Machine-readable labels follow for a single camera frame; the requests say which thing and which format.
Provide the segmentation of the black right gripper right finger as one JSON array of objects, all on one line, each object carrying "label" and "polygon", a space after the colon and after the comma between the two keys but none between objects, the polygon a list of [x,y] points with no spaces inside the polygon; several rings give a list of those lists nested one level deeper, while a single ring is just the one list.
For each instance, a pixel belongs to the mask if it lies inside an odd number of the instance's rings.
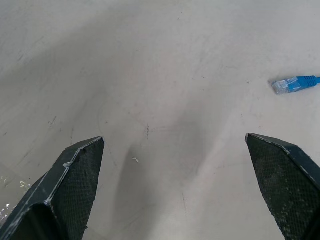
[{"label": "black right gripper right finger", "polygon": [[245,137],[258,186],[285,240],[320,240],[320,167],[297,145]]}]

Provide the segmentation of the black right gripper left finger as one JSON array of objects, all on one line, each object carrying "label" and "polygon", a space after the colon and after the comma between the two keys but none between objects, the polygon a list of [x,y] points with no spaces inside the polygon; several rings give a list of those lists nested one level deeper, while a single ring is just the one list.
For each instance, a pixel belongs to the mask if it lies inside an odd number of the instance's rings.
[{"label": "black right gripper left finger", "polygon": [[104,148],[102,136],[67,147],[15,206],[0,227],[0,240],[82,240]]}]

